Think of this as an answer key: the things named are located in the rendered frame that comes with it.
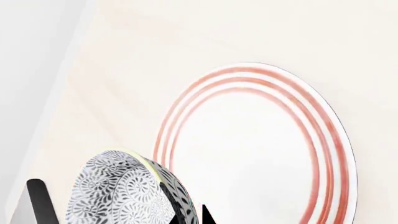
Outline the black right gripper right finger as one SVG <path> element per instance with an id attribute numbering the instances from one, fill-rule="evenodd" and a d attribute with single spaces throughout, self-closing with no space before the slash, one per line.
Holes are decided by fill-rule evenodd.
<path id="1" fill-rule="evenodd" d="M 175 214 L 171 219 L 170 224 L 186 224 L 182 218 L 182 215 Z M 206 205 L 202 205 L 202 224 L 216 224 L 215 220 L 211 216 L 211 213 L 207 209 Z"/>

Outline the white plate with red rings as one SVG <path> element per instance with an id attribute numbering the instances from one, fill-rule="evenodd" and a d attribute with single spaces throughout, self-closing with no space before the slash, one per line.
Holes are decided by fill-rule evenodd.
<path id="1" fill-rule="evenodd" d="M 343 125 L 294 74 L 234 63 L 172 76 L 153 160 L 216 224 L 353 224 L 358 175 Z"/>

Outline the black white patterned bowl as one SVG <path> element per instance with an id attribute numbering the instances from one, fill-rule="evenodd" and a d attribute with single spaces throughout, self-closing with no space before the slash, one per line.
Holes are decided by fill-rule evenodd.
<path id="1" fill-rule="evenodd" d="M 187 190 L 167 168 L 109 150 L 91 158 L 72 188 L 67 224 L 199 224 Z"/>

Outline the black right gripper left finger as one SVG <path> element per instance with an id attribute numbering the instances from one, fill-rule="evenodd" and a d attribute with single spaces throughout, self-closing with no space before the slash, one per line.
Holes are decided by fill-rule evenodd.
<path id="1" fill-rule="evenodd" d="M 40 179 L 26 182 L 37 224 L 59 224 L 46 184 Z"/>

